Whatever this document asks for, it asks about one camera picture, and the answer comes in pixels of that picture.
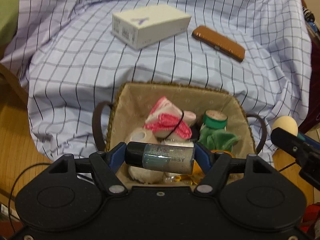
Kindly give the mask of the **green cloth with tape roll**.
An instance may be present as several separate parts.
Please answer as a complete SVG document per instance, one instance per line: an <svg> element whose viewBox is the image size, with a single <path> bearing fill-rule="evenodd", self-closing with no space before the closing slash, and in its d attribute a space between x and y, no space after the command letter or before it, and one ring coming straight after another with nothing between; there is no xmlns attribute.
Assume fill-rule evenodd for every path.
<svg viewBox="0 0 320 240"><path fill-rule="evenodd" d="M226 131L228 116L217 110L206 110L198 142L210 151L232 152L239 138Z"/></svg>

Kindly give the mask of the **cream sponge green handle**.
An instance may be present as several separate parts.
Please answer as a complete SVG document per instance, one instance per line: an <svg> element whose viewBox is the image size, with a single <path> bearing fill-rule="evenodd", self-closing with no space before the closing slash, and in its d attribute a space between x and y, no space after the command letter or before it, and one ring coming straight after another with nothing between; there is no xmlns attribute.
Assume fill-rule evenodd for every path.
<svg viewBox="0 0 320 240"><path fill-rule="evenodd" d="M298 125L294 118L291 116L281 116L279 117L274 124L272 125L272 131L276 128L281 128L292 135L297 136L299 139L302 139L303 141L307 141L310 139L310 137L300 133L298 131Z"/></svg>

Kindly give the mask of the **white fluffy plush toy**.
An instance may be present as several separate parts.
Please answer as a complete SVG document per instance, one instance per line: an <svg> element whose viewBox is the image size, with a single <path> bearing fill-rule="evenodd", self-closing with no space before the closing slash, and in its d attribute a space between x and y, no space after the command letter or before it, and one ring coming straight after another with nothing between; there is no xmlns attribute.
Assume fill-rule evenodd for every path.
<svg viewBox="0 0 320 240"><path fill-rule="evenodd" d="M136 128L126 138L125 143L125 163L131 179L142 184L160 183L164 172L146 168L146 160L150 152L149 145L158 144L153 133L148 129Z"/></svg>

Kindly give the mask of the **white pink-trimmed cloth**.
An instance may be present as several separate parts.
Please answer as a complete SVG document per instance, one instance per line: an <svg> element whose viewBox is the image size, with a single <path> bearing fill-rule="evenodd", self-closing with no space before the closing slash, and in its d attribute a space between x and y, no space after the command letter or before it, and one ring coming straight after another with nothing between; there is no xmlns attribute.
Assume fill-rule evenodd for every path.
<svg viewBox="0 0 320 240"><path fill-rule="evenodd" d="M151 130L159 139L189 140L192 136L191 126L195 121L195 113L179 109L163 96L151 109L143 127Z"/></svg>

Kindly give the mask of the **orange scrunchie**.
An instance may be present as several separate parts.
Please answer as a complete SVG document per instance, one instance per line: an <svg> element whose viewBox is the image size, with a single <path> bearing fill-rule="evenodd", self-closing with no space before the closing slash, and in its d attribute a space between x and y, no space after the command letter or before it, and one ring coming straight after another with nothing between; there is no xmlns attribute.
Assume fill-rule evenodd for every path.
<svg viewBox="0 0 320 240"><path fill-rule="evenodd" d="M186 184L197 185L204 178L204 172L200 168L199 164L194 161L193 172L192 174L172 174L171 178L174 182L182 181Z"/></svg>

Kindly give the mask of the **white wrapped gauze packet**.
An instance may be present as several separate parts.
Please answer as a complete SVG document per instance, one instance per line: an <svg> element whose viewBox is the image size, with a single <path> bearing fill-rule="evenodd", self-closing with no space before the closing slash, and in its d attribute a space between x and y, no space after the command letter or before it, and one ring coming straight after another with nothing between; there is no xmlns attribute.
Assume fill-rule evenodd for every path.
<svg viewBox="0 0 320 240"><path fill-rule="evenodd" d="M189 147L193 148L194 143L190 140L182 140L182 139L164 139L161 141L161 145L167 146L177 146L177 147Z"/></svg>

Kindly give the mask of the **woven fabric-lined basket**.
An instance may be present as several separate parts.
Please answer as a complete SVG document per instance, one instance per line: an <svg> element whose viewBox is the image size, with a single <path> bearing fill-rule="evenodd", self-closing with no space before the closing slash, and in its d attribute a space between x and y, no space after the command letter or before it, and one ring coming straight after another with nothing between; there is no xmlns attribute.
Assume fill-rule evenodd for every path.
<svg viewBox="0 0 320 240"><path fill-rule="evenodd" d="M108 151L119 142L193 146L244 158L260 153L267 129L262 118L259 142L248 124L250 115L227 92L166 83L128 82L114 102L97 104L92 118L96 147Z"/></svg>

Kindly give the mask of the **brown leather case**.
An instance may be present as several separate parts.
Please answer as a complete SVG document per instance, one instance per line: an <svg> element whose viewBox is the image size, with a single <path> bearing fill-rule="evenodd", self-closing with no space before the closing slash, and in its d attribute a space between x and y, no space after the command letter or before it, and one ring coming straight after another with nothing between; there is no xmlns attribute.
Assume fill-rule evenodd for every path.
<svg viewBox="0 0 320 240"><path fill-rule="evenodd" d="M245 58L245 49L240 44L218 32L201 25L192 32L193 38L199 40L215 50L242 62Z"/></svg>

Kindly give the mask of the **checkered light blue cloth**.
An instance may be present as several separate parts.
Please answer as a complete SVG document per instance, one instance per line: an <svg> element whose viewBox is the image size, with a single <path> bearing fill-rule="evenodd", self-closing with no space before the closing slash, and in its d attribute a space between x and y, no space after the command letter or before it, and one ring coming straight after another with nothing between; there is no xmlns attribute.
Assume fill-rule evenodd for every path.
<svg viewBox="0 0 320 240"><path fill-rule="evenodd" d="M113 13L157 4L189 14L188 29L141 50L112 35ZM193 38L201 25L243 46L244 60ZM308 113L311 41L301 0L20 0L1 64L28 91L31 137L51 160L96 150L93 109L128 81L225 90L268 126Z"/></svg>

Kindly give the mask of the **blue object in bowl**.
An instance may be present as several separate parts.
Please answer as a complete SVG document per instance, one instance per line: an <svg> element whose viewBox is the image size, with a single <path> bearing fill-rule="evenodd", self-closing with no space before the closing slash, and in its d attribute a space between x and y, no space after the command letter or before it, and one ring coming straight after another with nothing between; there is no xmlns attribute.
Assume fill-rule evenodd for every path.
<svg viewBox="0 0 320 240"><path fill-rule="evenodd" d="M308 28L312 37L317 38L319 40L319 28L317 27L315 22L308 22Z"/></svg>

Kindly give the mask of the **white cardboard box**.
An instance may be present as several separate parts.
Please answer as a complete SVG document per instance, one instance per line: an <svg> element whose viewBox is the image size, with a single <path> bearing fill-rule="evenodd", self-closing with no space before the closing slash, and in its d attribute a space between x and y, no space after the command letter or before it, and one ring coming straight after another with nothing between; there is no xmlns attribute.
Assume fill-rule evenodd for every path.
<svg viewBox="0 0 320 240"><path fill-rule="evenodd" d="M148 5L112 15L112 34L139 50L185 32L191 16L167 4Z"/></svg>

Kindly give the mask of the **black white patterned item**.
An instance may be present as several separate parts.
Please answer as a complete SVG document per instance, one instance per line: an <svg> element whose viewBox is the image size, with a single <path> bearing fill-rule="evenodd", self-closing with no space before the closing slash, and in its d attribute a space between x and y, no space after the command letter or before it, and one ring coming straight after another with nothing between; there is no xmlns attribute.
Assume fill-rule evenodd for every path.
<svg viewBox="0 0 320 240"><path fill-rule="evenodd" d="M302 8L303 8L303 14L306 22L314 22L315 18L313 13L306 7L306 2L304 0L301 0L302 2Z"/></svg>

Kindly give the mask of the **green cushion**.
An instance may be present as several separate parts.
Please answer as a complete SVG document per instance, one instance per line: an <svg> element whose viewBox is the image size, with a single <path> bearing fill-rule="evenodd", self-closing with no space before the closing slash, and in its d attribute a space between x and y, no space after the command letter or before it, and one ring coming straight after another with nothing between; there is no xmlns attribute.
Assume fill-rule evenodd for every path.
<svg viewBox="0 0 320 240"><path fill-rule="evenodd" d="M9 44L16 34L19 0L1 0L1 46Z"/></svg>

